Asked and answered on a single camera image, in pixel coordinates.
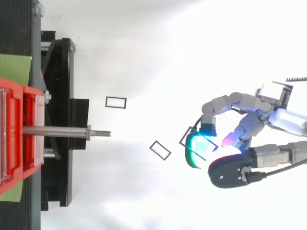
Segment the metal rod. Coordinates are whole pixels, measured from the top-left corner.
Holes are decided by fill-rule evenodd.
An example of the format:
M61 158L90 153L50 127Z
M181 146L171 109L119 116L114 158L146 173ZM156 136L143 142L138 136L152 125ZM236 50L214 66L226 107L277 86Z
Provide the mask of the metal rod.
M40 50L41 51L48 51L50 44L51 44L51 42L41 42L40 43Z
M86 138L87 128L52 127L52 126L24 126L26 135L62 137L62 138Z
M88 128L76 127L53 127L53 126L24 126L23 134L46 136L46 137L60 137L60 138L86 138L90 140L91 136L110 137L110 131L95 131Z
M53 149L44 149L44 158L55 158Z

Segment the nut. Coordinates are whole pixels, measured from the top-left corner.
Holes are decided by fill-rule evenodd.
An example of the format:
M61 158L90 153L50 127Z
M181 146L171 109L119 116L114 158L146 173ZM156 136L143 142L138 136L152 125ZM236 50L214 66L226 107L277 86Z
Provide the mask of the nut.
M33 14L38 18L44 17L45 8L42 3L35 4L35 6L33 7Z

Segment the clear plastic lid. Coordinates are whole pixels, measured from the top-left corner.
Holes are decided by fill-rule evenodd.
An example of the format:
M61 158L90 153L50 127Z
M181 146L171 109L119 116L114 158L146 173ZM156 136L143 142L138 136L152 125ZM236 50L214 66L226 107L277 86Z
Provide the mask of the clear plastic lid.
M8 178L6 150L6 104L9 90L0 89L0 183Z
M45 125L45 98L44 96L35 96L35 125ZM34 166L44 163L44 136L35 136L34 140Z

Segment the black rectangle outline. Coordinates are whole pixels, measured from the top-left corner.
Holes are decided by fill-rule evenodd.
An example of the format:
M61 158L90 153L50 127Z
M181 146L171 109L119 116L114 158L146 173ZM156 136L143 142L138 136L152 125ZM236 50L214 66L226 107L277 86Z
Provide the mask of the black rectangle outline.
M161 145L161 143L159 142L159 141L155 141L151 146L150 146L150 150L151 151L153 151L155 154L157 154L159 157L161 157L160 155L159 155L159 153L157 153L156 151L154 151L153 149L152 149L152 147L156 144L156 143L158 143L159 145ZM171 151L170 150L168 150L167 148L165 148L163 145L161 145L162 146L162 148L164 148L166 151L168 151L169 152L169 154L165 157L165 159L163 158L163 157L161 157L163 160L166 160L168 157L169 157L169 155L171 155L172 153L171 153Z
M183 135L183 137L180 139L179 144L182 145L182 146L185 147L185 148L188 148L190 151L194 152L197 156L199 156L199 157L202 158L204 161L206 161L206 159L204 159L201 155L199 155L197 152L191 150L188 146L186 146L184 143L182 143L184 137L185 137L186 135L188 135L188 133L189 133L190 130L192 130L192 129L193 129L193 128L192 128L191 126L187 129L187 131L185 132L185 134ZM204 135L202 135L200 132L196 131L195 133L197 133L197 134L200 135L200 136L203 136L207 141L209 141L211 144L213 144L213 145L215 146L213 152L216 151L216 150L219 148L218 145L216 145L216 144L213 143L211 140L209 140L208 138L206 138L206 137L205 137Z
M125 100L125 107L115 107L115 106L107 106L107 108L116 108L116 109L126 109L126 105L127 105L127 99L126 98L122 98L122 97L106 97L106 104L107 104L107 99L108 98L115 98L115 99L124 99Z

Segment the black metal frame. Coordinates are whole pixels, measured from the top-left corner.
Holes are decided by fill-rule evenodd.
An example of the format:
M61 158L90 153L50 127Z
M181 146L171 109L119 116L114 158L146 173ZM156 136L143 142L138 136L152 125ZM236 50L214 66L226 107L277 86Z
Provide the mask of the black metal frame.
M165 158L163 158L159 153L157 153L156 151L154 151L154 150L152 149L152 147L153 147L155 144L160 145L162 148L164 148L166 151L168 151L168 155L167 155ZM166 160L166 159L172 154L170 150L168 150L168 149L165 148L163 145L161 145L161 143L160 143L159 141L157 141L157 140L149 147L149 149L150 149L151 151L153 151L155 154L157 154L157 155L158 155L160 158L162 158L163 160Z
M52 99L46 105L46 126L87 127L89 100L73 98L73 53L69 38L55 40L53 32L42 31L42 42L50 42L49 50L41 51L42 73ZM59 201L61 207L71 203L72 150L84 150L83 138L45 138L45 148L55 151L55 158L46 158L42 165L41 210L48 210L48 201Z
M125 105L124 105L124 107L107 106L108 98L123 99L125 101ZM126 105L127 105L127 99L126 98L122 98L122 97L106 97L106 107L107 108L126 109Z

